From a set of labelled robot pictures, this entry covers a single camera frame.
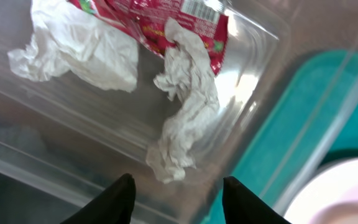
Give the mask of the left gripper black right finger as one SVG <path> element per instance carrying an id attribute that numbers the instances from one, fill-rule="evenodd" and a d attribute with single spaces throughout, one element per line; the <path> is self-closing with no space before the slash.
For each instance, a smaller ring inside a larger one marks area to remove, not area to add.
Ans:
<path id="1" fill-rule="evenodd" d="M 223 178 L 226 224 L 290 224 L 233 176 Z"/>

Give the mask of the white napkin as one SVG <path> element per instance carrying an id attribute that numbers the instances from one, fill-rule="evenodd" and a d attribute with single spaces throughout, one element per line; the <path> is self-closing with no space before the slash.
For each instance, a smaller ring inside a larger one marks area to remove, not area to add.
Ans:
<path id="1" fill-rule="evenodd" d="M 33 34 L 7 53 L 11 71 L 33 82 L 67 72 L 102 90 L 137 87 L 139 45 L 123 31 L 62 0 L 32 1 Z"/>

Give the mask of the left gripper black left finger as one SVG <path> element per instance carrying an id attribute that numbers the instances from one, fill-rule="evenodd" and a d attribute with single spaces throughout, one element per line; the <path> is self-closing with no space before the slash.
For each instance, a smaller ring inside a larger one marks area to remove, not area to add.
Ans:
<path id="1" fill-rule="evenodd" d="M 135 204 L 135 180 L 123 174 L 90 203 L 61 224 L 130 224 Z"/>

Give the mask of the red snack wrapper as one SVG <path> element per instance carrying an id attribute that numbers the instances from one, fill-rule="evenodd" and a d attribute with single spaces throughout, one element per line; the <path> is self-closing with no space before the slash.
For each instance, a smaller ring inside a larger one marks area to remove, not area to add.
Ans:
<path id="1" fill-rule="evenodd" d="M 204 43 L 215 74 L 223 66 L 229 17 L 220 1 L 198 0 L 69 0 L 74 6 L 135 38 L 163 57 L 174 41 L 165 35 L 168 18 L 198 36 Z"/>

